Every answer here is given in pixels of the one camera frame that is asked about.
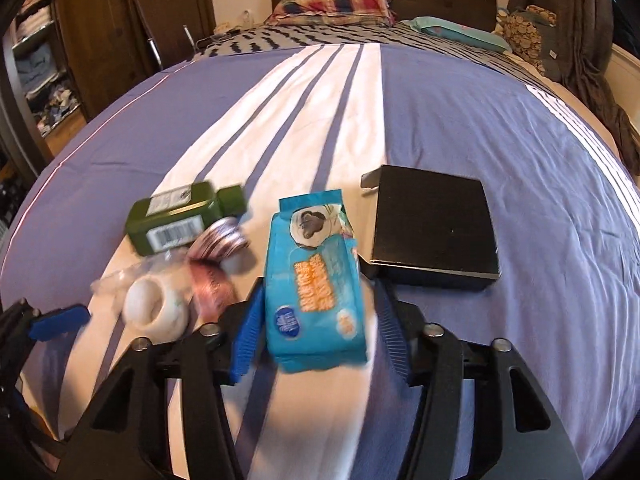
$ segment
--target silver bolt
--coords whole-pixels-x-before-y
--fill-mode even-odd
[[[131,343],[131,348],[136,352],[142,352],[151,346],[151,341],[146,337],[137,337]]]
[[[220,334],[220,327],[215,323],[207,323],[200,327],[200,333],[204,337],[212,337]]]
[[[424,326],[422,333],[427,337],[442,337],[444,329],[437,323],[429,323]]]
[[[511,341],[502,338],[494,339],[492,346],[498,352],[510,352],[513,348],[513,345],[511,345]]]

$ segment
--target pillow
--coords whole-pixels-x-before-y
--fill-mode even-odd
[[[265,25],[386,25],[395,18],[391,0],[282,0]]]
[[[421,16],[403,23],[409,25],[416,32],[422,32],[430,36],[459,41],[460,43],[484,48],[485,50],[493,50],[494,52],[511,52],[509,44],[500,36],[477,28],[466,27],[459,23],[448,22],[431,16]]]
[[[551,81],[559,82],[556,14],[538,6],[512,12],[503,23],[503,36],[513,53],[531,63]]]

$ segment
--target brown curtain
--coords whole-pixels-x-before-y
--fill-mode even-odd
[[[631,174],[640,174],[640,136],[604,79],[611,54],[611,0],[509,0],[509,9],[538,5],[558,15],[562,84],[607,127]]]

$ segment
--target wooden floor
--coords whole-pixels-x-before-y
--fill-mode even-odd
[[[47,146],[51,150],[51,153],[53,153],[53,156],[60,153],[62,148],[64,148],[85,125],[86,121],[84,120],[82,111],[80,108],[76,108],[62,123],[56,126],[45,138]]]

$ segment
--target white tape roll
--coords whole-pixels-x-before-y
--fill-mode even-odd
[[[127,292],[122,309],[124,322],[154,344],[178,339],[187,328],[189,313],[183,296],[171,280],[159,274],[137,279]]]

